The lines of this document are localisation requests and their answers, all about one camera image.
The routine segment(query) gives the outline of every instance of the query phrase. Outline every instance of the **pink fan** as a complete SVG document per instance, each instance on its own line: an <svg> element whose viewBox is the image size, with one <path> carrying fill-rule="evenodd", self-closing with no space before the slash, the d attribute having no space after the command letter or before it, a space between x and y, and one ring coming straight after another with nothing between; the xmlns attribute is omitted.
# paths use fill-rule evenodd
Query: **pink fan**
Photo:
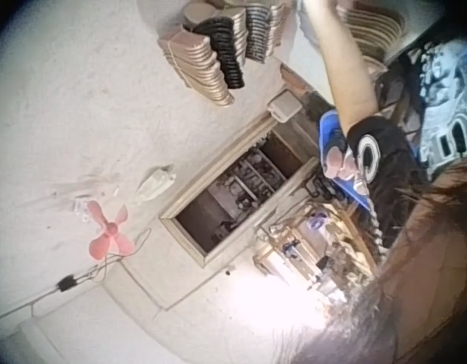
<svg viewBox="0 0 467 364"><path fill-rule="evenodd" d="M127 220L126 206L122 206L114 222L107 221L97 201L90 201L87 208L92 218L104 228L102 235L90 242L90 255L97 260L104 259L113 242L117 244L119 254L122 256L131 254L134 250L134 244L119 232L119 225Z"/></svg>

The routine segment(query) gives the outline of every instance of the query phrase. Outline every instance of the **brown hair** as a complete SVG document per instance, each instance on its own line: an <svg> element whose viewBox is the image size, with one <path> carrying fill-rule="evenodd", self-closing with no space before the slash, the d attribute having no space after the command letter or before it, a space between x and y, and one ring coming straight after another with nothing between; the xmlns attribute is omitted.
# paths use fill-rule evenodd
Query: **brown hair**
<svg viewBox="0 0 467 364"><path fill-rule="evenodd" d="M447 173L467 177L467 161L459 163ZM458 229L463 233L467 244L467 178L444 188L427 184L412 185L411 190L405 193L407 199L417 199L419 203L431 206L431 212L421 218L415 227L424 229L423 241L411 243L420 246L430 243L431 238L441 231ZM434 199L435 194L439 196L438 199ZM387 272L387 275L397 274L398 269ZM363 287L356 294L357 298L340 309L323 332L298 337L295 354L288 360L280 360L279 363L454 362L455 355L461 354L464 352L462 348L467 347L467 284L458 298L450 320L444 322L430 337L418 343L415 349L396 359L397 299L383 294L381 283L384 279L387 279L387 276L382 275Z"/></svg>

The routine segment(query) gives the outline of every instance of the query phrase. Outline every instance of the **cord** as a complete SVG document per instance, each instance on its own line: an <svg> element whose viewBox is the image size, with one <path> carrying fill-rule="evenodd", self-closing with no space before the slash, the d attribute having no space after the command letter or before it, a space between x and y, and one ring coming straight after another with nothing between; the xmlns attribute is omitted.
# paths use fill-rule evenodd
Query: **cord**
<svg viewBox="0 0 467 364"><path fill-rule="evenodd" d="M104 262L101 262L98 265L94 265L91 269L89 269L83 275L80 275L78 277L74 277L77 284L74 285L73 287L77 287L80 284L85 283L86 281L93 281L93 282L96 282L96 283L102 283L107 278L108 266L110 264L120 262L124 258L127 258L129 256L133 256L133 255L137 254L143 248L146 241L149 239L149 236L151 235L151 232L152 232L151 228L148 228L148 229L144 230L141 234L139 234L137 236L137 238L134 240L134 246L136 246L137 248L128 256L120 256L118 254L108 253L104 258ZM104 272L104 276L102 278L100 278L100 280L96 281L95 279L99 276L101 271ZM4 317L9 316L12 313L15 313L16 311L19 311L20 309L23 309L23 308L28 307L28 306L31 306L31 312L33 312L33 305L35 303L37 303L37 302L43 300L44 298L46 298L48 296L51 296L52 294L57 293L57 292L60 292L60 288L58 288L58 286L55 286L51 290L49 290L49 291L45 292L44 294L42 294L41 296L39 296L39 297L29 301L29 302L26 302L26 303L24 303L22 305L19 305L18 307L14 308L14 309L12 309L10 311L7 311L7 312L3 313L2 315L0 315L0 319L3 319Z"/></svg>
<svg viewBox="0 0 467 364"><path fill-rule="evenodd" d="M137 238L134 240L134 246L137 246L137 248L128 256L121 256L121 255L118 255L118 254L108 253L104 258L104 262L101 262L98 265L94 265L91 269L89 269L89 271L87 271L87 273L85 273L84 275L78 277L77 278L77 283L82 284L82 283L84 283L86 281L93 281L95 283L102 283L103 281L105 281L105 279L107 278L108 266L110 264L120 262L124 258L128 258L130 256L133 256L133 255L137 254L143 248L146 241L149 239L149 236L151 235L151 232L152 232L151 228L148 228L148 229L144 230L141 234L139 234L137 236ZM99 280L96 280L96 278L99 276L101 271L104 272L103 277L100 278Z"/></svg>

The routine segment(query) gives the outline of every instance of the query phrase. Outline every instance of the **graphic t-shirt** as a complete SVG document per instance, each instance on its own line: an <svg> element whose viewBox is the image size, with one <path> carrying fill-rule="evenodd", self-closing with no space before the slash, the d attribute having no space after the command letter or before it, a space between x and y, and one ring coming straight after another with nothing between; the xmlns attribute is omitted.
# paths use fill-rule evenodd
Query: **graphic t-shirt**
<svg viewBox="0 0 467 364"><path fill-rule="evenodd" d="M409 188L432 182L445 167L467 157L467 39L429 39L406 53L411 69L418 71L411 90L420 114L413 141L417 156L406 130L385 117L367 118L347 136L367 183L378 243L385 248L415 205L406 198Z"/></svg>

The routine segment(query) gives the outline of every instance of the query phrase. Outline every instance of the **fan blade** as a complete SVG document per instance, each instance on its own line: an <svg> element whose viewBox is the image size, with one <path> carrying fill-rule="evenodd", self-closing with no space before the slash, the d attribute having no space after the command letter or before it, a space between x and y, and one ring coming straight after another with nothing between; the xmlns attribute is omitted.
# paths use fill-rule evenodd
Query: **fan blade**
<svg viewBox="0 0 467 364"><path fill-rule="evenodd" d="M106 226L107 219L102 212L102 207L100 207L97 201L90 201L87 203L87 208L90 212L90 216L100 225Z"/></svg>
<svg viewBox="0 0 467 364"><path fill-rule="evenodd" d="M114 240L118 245L119 254L122 256L128 256L134 251L134 244L123 234L118 233Z"/></svg>
<svg viewBox="0 0 467 364"><path fill-rule="evenodd" d="M117 225L122 224L123 222L125 222L127 220L128 216L129 216L129 214L127 213L127 207L124 205L119 210L118 215L115 218L115 223Z"/></svg>
<svg viewBox="0 0 467 364"><path fill-rule="evenodd" d="M103 260L111 245L111 238L103 234L90 242L89 253L97 260Z"/></svg>

